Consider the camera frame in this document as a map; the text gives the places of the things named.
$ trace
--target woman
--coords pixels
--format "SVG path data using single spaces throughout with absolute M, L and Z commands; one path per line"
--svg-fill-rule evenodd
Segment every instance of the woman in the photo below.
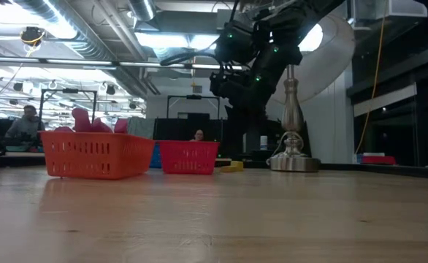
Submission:
M 192 142 L 201 142 L 205 138 L 204 132 L 202 130 L 197 130 L 194 134 L 194 139 L 191 140 Z

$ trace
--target blue bin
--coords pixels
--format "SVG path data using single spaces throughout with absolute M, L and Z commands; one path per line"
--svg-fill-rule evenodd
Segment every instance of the blue bin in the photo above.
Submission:
M 161 150 L 159 149 L 158 143 L 154 145 L 153 157 L 150 160 L 150 168 L 162 168 Z

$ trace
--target red basket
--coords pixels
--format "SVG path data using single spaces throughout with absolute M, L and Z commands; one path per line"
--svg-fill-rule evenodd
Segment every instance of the red basket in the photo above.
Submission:
M 154 141 L 127 134 L 40 133 L 50 176 L 121 179 L 149 169 Z
M 211 175 L 219 142 L 158 141 L 162 170 L 168 174 Z

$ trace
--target wooden table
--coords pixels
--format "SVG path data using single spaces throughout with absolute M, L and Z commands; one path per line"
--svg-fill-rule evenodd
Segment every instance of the wooden table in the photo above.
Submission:
M 428 180 L 0 169 L 0 262 L 428 262 Z

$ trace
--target person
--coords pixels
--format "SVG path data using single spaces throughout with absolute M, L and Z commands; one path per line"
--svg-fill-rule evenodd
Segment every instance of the person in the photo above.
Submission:
M 191 140 L 192 142 L 201 142 L 205 138 L 204 132 L 202 130 L 197 130 L 194 134 L 194 139 Z
M 12 123 L 5 137 L 23 138 L 26 136 L 30 137 L 31 139 L 35 139 L 37 138 L 37 131 L 39 130 L 45 130 L 44 123 L 40 122 L 39 127 L 39 117 L 37 117 L 36 108 L 32 105 L 26 105 L 24 106 L 23 117 Z

